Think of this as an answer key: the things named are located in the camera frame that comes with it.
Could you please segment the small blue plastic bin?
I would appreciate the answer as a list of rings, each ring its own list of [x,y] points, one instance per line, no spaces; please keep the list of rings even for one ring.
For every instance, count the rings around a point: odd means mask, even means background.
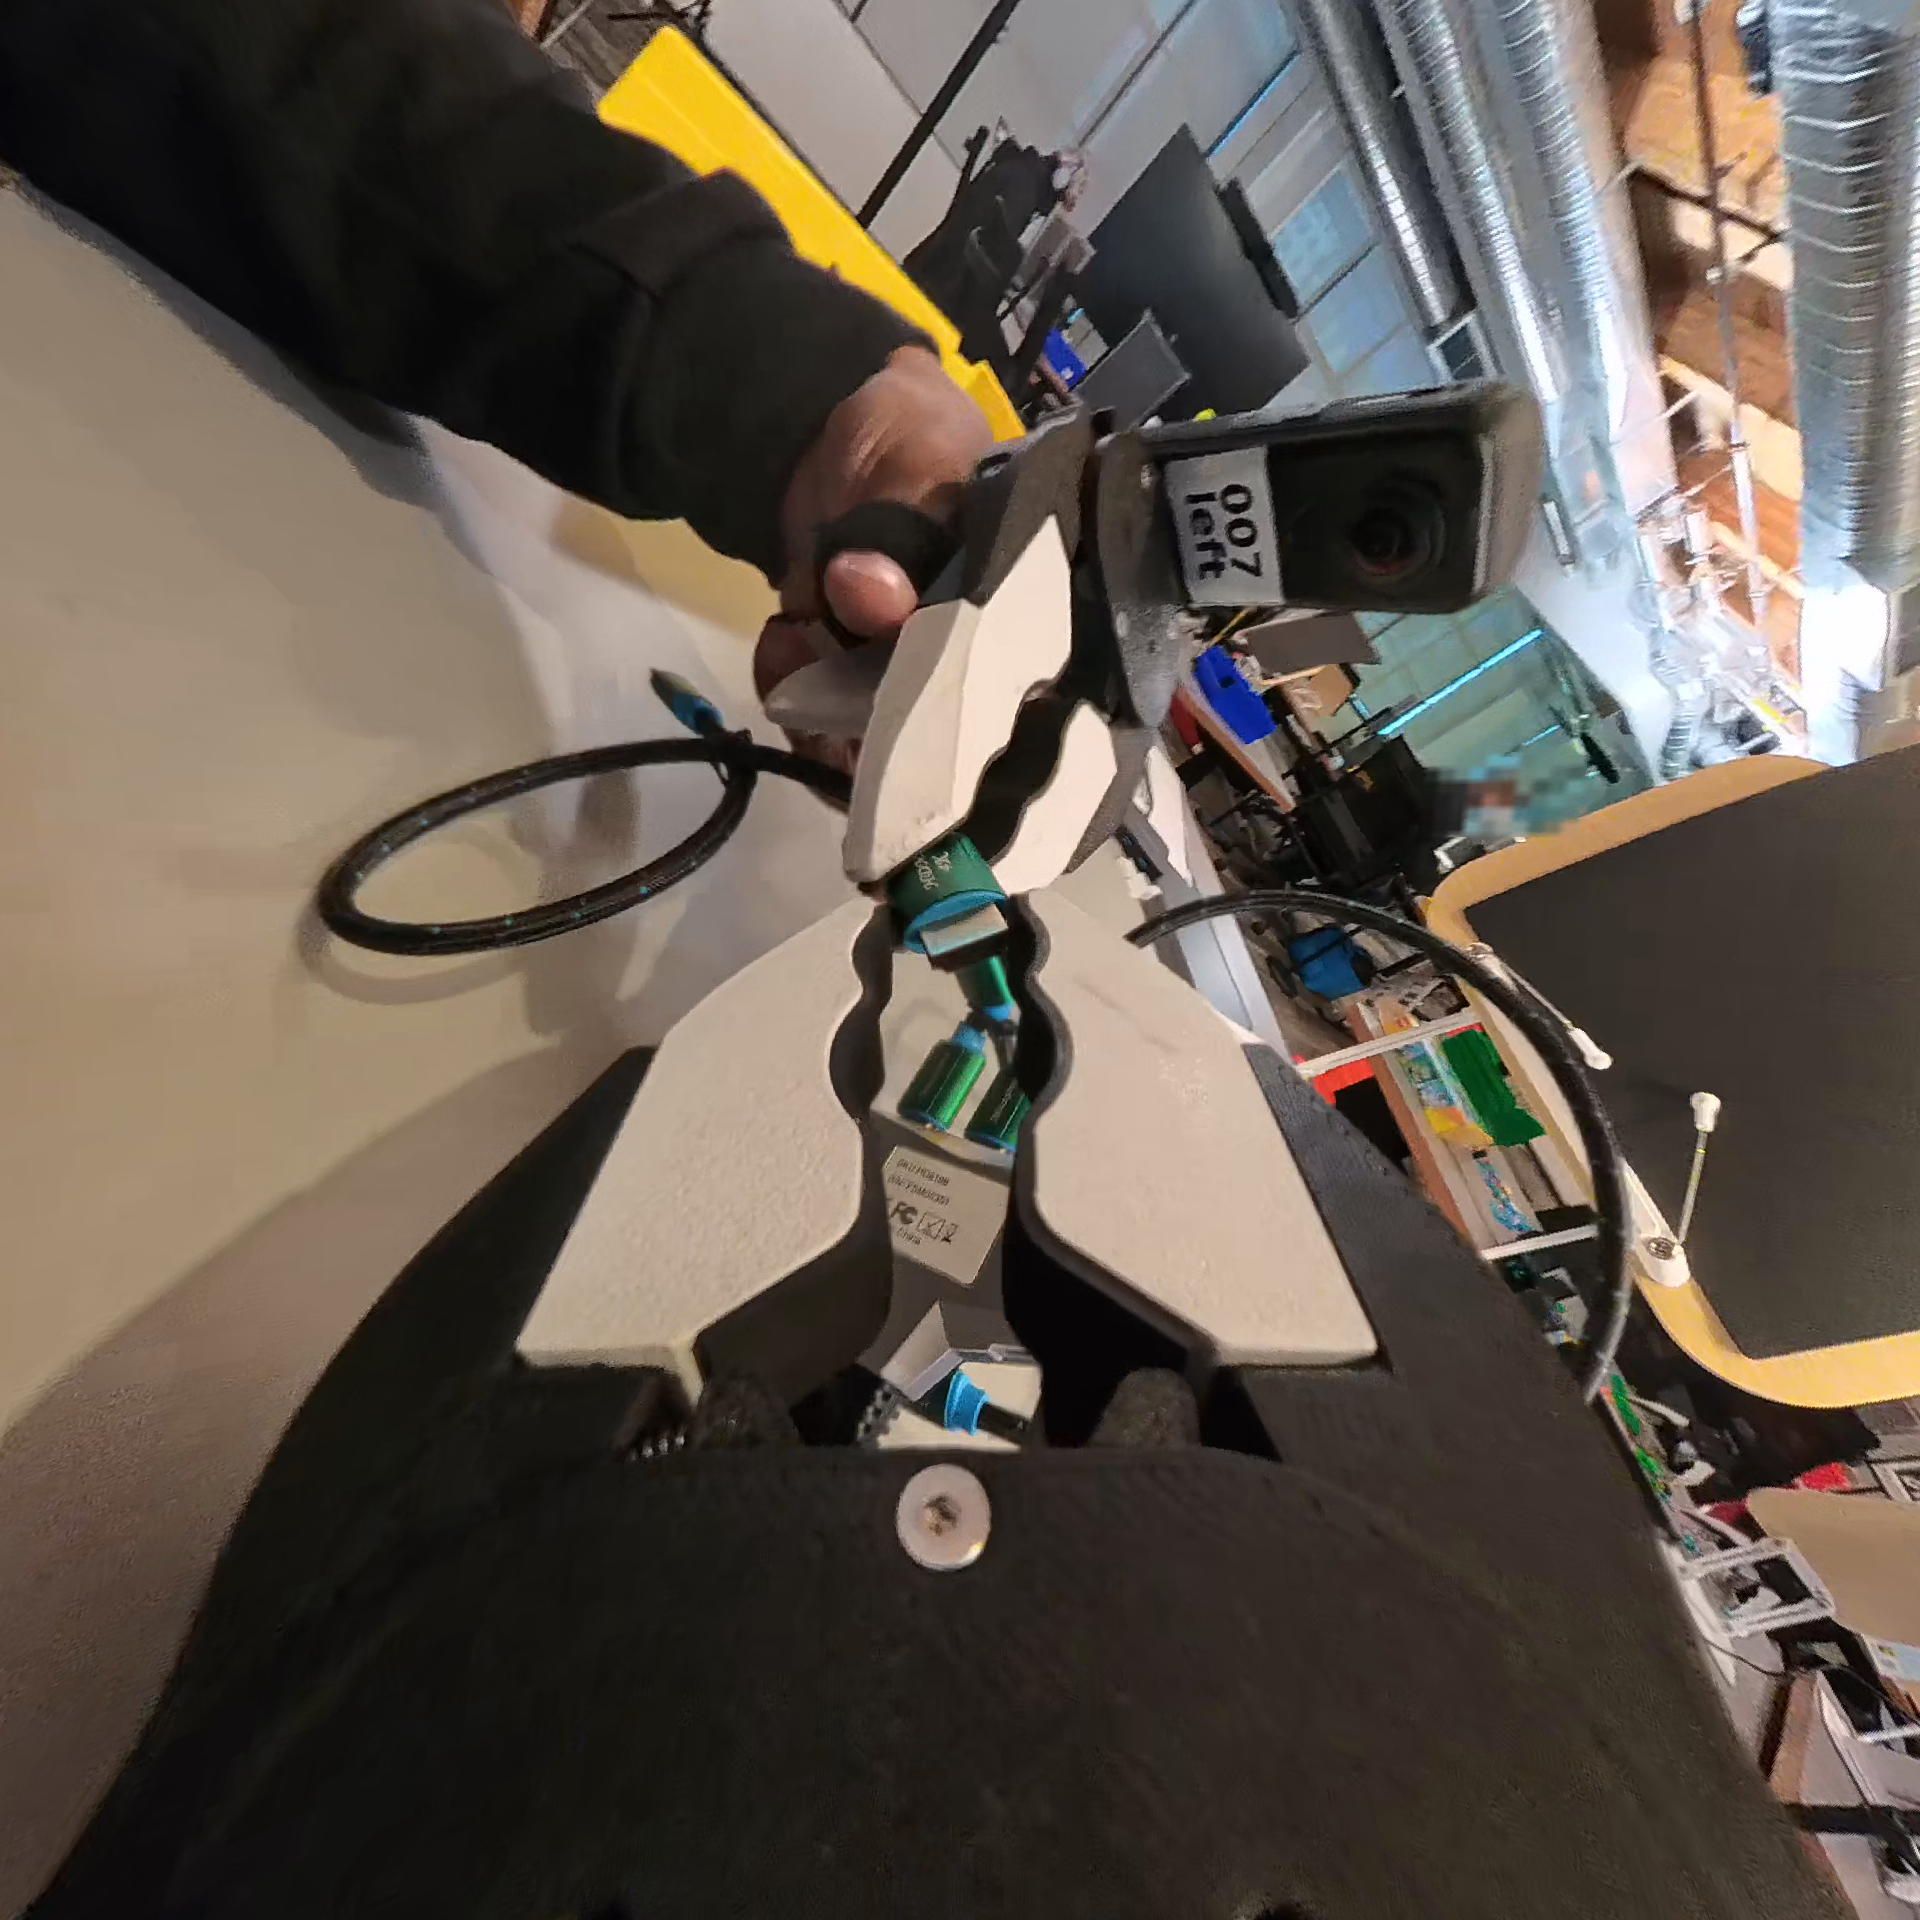
[[[1279,728],[1264,693],[1240,672],[1240,660],[1227,646],[1204,646],[1192,663],[1192,678],[1215,723],[1233,740],[1256,743]]]

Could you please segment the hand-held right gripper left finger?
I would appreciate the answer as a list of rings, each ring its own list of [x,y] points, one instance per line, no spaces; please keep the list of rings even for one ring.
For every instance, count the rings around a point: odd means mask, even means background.
[[[870,1113],[893,915],[854,899],[661,1043],[519,1330],[527,1365],[753,1379],[785,1405],[882,1332],[893,1238]]]

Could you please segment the yellow plastic bin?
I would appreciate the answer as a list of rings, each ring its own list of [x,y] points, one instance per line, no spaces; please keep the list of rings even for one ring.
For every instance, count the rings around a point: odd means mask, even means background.
[[[759,189],[809,264],[871,293],[933,344],[946,377],[974,397],[996,441],[1021,436],[1018,411],[996,371],[967,355],[946,315],[687,33],[661,29],[605,91],[599,113],[605,124],[669,150],[699,177],[732,173]]]

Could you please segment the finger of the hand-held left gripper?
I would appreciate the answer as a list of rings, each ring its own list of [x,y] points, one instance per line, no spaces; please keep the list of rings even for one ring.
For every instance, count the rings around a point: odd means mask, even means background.
[[[1073,704],[1048,778],[1018,804],[1013,840],[989,859],[1007,899],[1054,885],[1085,859],[1085,840],[1116,780],[1115,728],[1090,704]]]
[[[1040,693],[1054,686],[1072,655],[1072,576],[1057,521],[1045,521],[989,594],[918,611],[896,644],[867,728],[847,817],[843,869],[857,885],[880,885],[950,829],[965,829],[992,859],[1013,827],[974,827],[989,763],[1013,740],[1021,713],[1040,714]],[[1021,747],[1013,778],[1013,817],[1048,778],[1062,724],[1040,747]]]

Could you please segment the silver ventilation duct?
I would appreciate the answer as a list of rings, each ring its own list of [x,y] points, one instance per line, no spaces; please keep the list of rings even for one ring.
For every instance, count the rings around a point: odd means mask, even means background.
[[[1300,3],[1311,52],[1385,221],[1427,349],[1572,406],[1550,300],[1526,257],[1526,196],[1497,119],[1475,3]]]
[[[1917,3],[1770,3],[1810,581],[1917,588]]]

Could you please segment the person's left forearm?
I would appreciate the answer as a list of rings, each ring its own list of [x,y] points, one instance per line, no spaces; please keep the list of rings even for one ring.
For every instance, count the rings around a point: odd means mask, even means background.
[[[5,162],[334,389],[767,581],[833,408],[932,349],[499,3],[5,3]]]

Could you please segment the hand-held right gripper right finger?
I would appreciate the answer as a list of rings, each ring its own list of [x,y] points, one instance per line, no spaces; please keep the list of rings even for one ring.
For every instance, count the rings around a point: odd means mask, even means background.
[[[1025,895],[1018,920],[1040,1092],[1009,1319],[1041,1386],[1371,1365],[1377,1332],[1269,1099],[1300,1075],[1065,895]]]

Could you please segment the black board wooden rim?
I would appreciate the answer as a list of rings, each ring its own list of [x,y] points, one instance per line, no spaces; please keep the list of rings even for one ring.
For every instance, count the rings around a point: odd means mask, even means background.
[[[1609,1069],[1635,1285],[1746,1394],[1917,1394],[1917,743],[1729,761],[1490,851],[1427,923]]]

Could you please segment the silver metal port hub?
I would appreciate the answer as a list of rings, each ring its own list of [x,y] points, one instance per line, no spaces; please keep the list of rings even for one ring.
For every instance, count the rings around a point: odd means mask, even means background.
[[[1004,1226],[1013,1166],[896,1118],[875,1121],[893,1235],[893,1303],[858,1365],[870,1451],[1007,1454],[1040,1411],[1041,1369],[1004,1307]]]

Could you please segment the person's left hand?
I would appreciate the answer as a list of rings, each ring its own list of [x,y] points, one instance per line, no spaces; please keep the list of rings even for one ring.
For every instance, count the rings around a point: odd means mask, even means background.
[[[753,646],[760,709],[771,709],[785,678],[820,660],[829,644],[825,615],[857,641],[888,646],[918,611],[918,592],[899,561],[847,547],[820,566],[820,531],[875,500],[950,521],[992,446],[989,417],[932,349],[893,353],[882,371],[833,408],[782,502],[782,611]]]

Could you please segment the black monitor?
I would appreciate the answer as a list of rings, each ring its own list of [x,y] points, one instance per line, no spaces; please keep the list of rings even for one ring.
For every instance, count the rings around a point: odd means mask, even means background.
[[[1095,225],[1078,300],[1107,349],[1154,321],[1190,371],[1190,408],[1256,411],[1311,369],[1300,297],[1240,184],[1211,173],[1190,127]]]

